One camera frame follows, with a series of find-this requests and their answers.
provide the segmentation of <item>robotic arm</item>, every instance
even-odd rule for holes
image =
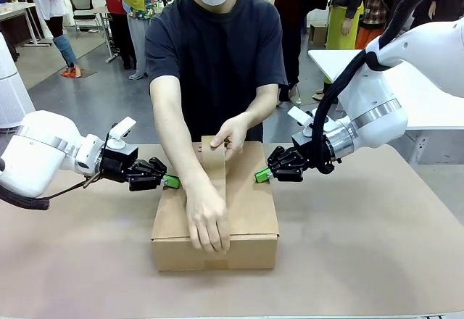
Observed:
[[[83,137],[75,123],[47,111],[27,114],[0,157],[0,199],[25,209],[46,210],[55,196],[37,199],[59,169],[84,175],[86,180],[71,189],[100,178],[128,182],[130,191],[179,187],[176,177],[157,158],[137,159],[138,147],[123,137],[136,124],[127,117],[107,135],[106,141],[92,134]]]
[[[304,129],[292,136],[292,148],[274,150],[268,168],[255,175],[257,182],[299,182],[309,168],[329,174],[334,162],[359,148],[377,148],[402,136],[407,113],[382,72],[404,61],[444,92],[464,97],[464,18],[429,23],[394,38],[420,1],[402,1],[385,34],[353,59],[316,110],[307,114],[295,107],[289,112]],[[347,116],[333,121],[327,111],[337,97]]]

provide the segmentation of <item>black t-shirt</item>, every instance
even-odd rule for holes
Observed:
[[[277,10],[264,0],[237,0],[227,14],[175,0],[146,33],[149,80],[179,79],[184,119],[192,141],[200,141],[244,112],[257,87],[286,84],[281,39]],[[262,124],[246,139],[262,141]]]

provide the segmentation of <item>neck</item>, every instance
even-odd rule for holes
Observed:
[[[211,6],[208,4],[205,4],[202,0],[194,0],[198,5],[206,9],[207,11],[210,11],[212,13],[218,13],[218,14],[224,14],[224,13],[229,13],[232,11],[233,7],[235,6],[235,3],[237,0],[225,0],[222,4]]]

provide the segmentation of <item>green block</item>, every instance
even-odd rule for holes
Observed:
[[[264,183],[269,180],[269,175],[272,174],[269,168],[265,168],[254,174],[257,183]]]
[[[172,176],[172,175],[165,175],[163,178],[166,180],[166,186],[173,188],[173,189],[178,189],[181,187],[181,181],[177,176]]]

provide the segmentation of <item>white appliance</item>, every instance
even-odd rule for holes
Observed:
[[[35,110],[0,33],[0,129],[17,127],[26,114]]]

